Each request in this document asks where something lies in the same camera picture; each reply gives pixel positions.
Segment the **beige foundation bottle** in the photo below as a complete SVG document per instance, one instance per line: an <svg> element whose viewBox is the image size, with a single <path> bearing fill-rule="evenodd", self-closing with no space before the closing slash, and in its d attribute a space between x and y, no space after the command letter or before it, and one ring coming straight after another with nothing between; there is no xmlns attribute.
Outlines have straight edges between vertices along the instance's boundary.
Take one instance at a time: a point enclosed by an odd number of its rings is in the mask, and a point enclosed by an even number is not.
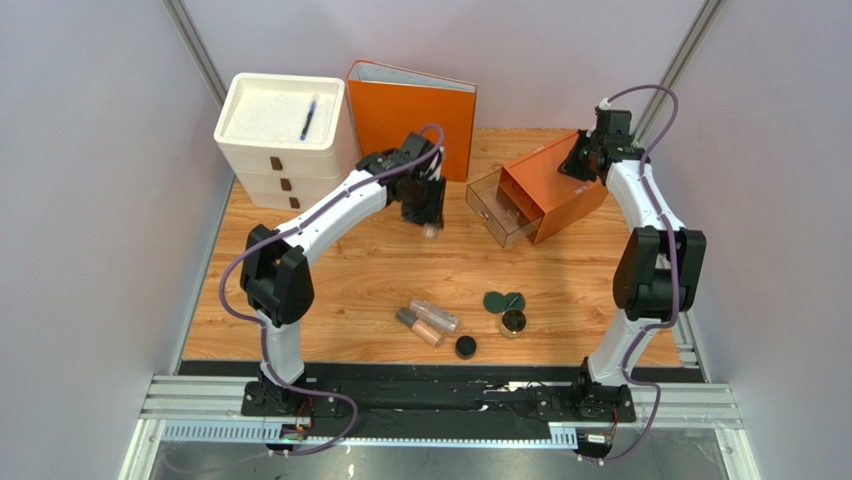
<svg viewBox="0 0 852 480"><path fill-rule="evenodd" d="M436 239L442 232L443 227L437 224L424 224L422 227L423 237L427 239Z"/></svg>

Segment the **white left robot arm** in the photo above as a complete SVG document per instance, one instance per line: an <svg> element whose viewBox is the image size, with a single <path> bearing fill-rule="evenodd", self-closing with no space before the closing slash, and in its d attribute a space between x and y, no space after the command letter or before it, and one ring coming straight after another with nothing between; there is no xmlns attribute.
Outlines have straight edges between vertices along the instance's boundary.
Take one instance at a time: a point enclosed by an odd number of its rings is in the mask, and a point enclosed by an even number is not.
<svg viewBox="0 0 852 480"><path fill-rule="evenodd" d="M363 157L338 187L295 219L250 231L239 285L261 333L262 360L257 381L247 386L243 414L306 411L312 397L298 384L304 374L300 322L315 300L314 265L361 221L394 203L403 221L441 230L443 157L441 140L411 133L400 147Z"/></svg>

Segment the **black round jar lid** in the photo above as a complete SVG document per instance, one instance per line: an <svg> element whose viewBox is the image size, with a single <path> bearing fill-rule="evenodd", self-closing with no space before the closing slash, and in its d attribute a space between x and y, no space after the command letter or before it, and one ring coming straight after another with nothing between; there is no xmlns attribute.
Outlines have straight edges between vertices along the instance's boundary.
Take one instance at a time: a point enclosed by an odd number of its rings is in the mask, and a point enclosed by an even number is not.
<svg viewBox="0 0 852 480"><path fill-rule="evenodd" d="M472 336L464 335L456 339L454 351L456 356L462 360L471 359L477 352L478 345Z"/></svg>

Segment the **clear tube bottle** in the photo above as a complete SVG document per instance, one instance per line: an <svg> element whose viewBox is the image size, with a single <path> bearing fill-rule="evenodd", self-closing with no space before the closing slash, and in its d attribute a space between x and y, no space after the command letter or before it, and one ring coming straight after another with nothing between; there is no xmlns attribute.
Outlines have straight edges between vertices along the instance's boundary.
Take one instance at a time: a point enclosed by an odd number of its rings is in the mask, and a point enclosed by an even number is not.
<svg viewBox="0 0 852 480"><path fill-rule="evenodd" d="M449 311L429 301L412 299L408 308L415 315L443 332L455 334L460 327L460 319Z"/></svg>

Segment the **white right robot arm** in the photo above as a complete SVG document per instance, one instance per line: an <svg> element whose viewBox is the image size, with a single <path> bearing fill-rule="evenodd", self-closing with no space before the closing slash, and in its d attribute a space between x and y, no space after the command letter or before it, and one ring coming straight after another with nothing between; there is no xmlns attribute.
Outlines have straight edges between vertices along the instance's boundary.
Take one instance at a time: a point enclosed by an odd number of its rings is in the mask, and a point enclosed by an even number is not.
<svg viewBox="0 0 852 480"><path fill-rule="evenodd" d="M631 112L598 106L595 115L594 128L582 132L559 171L600 181L630 237L613 279L615 318L572 386L572 412L587 420L608 419L626 407L644 349L691 309L707 248L704 233L687 228L665 201L647 150L634 146Z"/></svg>

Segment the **orange drawer cabinet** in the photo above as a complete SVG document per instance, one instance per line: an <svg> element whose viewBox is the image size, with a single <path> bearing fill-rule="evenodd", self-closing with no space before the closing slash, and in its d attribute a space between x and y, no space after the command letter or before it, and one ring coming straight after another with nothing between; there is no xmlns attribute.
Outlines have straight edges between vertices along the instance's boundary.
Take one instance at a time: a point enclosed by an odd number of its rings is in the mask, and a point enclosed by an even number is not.
<svg viewBox="0 0 852 480"><path fill-rule="evenodd" d="M516 220L537 245L598 209L608 196L599 181L583 181L560 172L580 139L578 130L504 164L501 194L517 211Z"/></svg>

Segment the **clear drawer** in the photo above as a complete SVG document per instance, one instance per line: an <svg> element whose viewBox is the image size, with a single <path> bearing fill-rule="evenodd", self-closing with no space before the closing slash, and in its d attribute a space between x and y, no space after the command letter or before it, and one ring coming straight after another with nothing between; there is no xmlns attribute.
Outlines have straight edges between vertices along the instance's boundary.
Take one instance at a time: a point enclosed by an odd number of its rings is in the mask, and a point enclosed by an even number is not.
<svg viewBox="0 0 852 480"><path fill-rule="evenodd" d="M543 214L502 170L468 184L465 200L502 248L521 241L532 243L538 233Z"/></svg>

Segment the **pink foundation bottle grey cap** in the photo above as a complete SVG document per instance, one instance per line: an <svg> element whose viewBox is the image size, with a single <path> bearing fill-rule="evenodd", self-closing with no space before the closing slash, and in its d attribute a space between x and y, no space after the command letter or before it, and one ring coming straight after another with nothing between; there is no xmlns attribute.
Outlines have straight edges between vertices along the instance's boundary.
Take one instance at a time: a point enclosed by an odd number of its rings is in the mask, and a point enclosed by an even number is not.
<svg viewBox="0 0 852 480"><path fill-rule="evenodd" d="M395 318L428 345L438 348L442 344L443 335L429 323L420 319L414 311L408 308L400 308L395 313Z"/></svg>

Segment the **gold cream jar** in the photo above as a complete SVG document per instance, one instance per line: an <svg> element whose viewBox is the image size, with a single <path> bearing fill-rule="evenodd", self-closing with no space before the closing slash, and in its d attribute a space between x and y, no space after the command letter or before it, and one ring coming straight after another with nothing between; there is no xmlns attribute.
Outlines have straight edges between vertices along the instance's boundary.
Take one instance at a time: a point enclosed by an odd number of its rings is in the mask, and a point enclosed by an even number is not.
<svg viewBox="0 0 852 480"><path fill-rule="evenodd" d="M527 318L522 310L508 309L498 323L499 332L506 338L519 338L527 327Z"/></svg>

